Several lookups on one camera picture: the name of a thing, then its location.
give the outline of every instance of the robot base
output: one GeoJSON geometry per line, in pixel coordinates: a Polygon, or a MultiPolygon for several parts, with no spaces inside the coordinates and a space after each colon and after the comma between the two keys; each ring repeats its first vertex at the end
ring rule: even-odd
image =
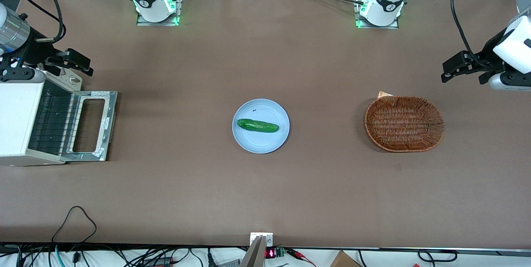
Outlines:
{"type": "MultiPolygon", "coordinates": [[[[362,1],[364,3],[367,3],[367,0],[356,0],[356,1],[362,1]]],[[[385,27],[378,27],[377,25],[373,25],[372,23],[368,22],[367,18],[364,18],[362,15],[360,15],[360,12],[363,12],[366,7],[366,4],[360,5],[353,3],[354,5],[354,17],[356,18],[356,27],[358,29],[398,29],[398,16],[400,16],[400,12],[398,12],[397,18],[395,18],[395,21],[393,21],[390,25],[386,25],[385,27]]]]}
{"type": "Polygon", "coordinates": [[[140,26],[159,26],[159,27],[176,27],[179,25],[180,20],[180,9],[183,5],[183,0],[167,0],[167,6],[171,8],[172,10],[175,9],[175,12],[173,12],[167,19],[161,21],[161,22],[148,22],[145,20],[141,15],[140,12],[137,10],[138,18],[136,19],[136,25],[140,26]]]}

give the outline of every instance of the digital display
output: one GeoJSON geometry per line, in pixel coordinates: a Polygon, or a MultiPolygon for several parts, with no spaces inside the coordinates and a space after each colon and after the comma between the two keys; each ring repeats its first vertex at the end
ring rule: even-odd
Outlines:
{"type": "Polygon", "coordinates": [[[277,252],[275,251],[275,248],[267,248],[266,251],[265,251],[265,256],[264,256],[266,259],[274,259],[277,257],[277,252]]]}

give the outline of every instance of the metal mounting plate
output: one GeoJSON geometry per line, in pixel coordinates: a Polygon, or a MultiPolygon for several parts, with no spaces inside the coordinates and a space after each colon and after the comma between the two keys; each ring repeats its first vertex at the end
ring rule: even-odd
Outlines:
{"type": "Polygon", "coordinates": [[[254,239],[259,236],[264,235],[267,238],[267,247],[273,246],[273,233],[261,233],[261,232],[253,232],[251,233],[250,242],[249,245],[251,245],[254,241],[254,239]]]}

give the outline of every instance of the electrical connector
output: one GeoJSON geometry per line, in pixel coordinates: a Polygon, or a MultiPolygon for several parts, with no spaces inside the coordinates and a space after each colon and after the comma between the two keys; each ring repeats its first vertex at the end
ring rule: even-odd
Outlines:
{"type": "Polygon", "coordinates": [[[72,256],[72,263],[78,263],[80,260],[79,252],[76,252],[74,256],[72,256]]]}
{"type": "Polygon", "coordinates": [[[210,248],[208,249],[208,267],[216,267],[216,262],[214,262],[214,258],[212,258],[212,254],[210,253],[210,248]]]}

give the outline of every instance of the metal cylinder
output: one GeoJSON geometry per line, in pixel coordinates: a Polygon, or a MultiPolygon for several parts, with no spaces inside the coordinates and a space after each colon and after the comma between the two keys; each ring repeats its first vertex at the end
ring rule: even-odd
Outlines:
{"type": "Polygon", "coordinates": [[[0,3],[0,55],[20,48],[30,35],[30,26],[0,3]]]}

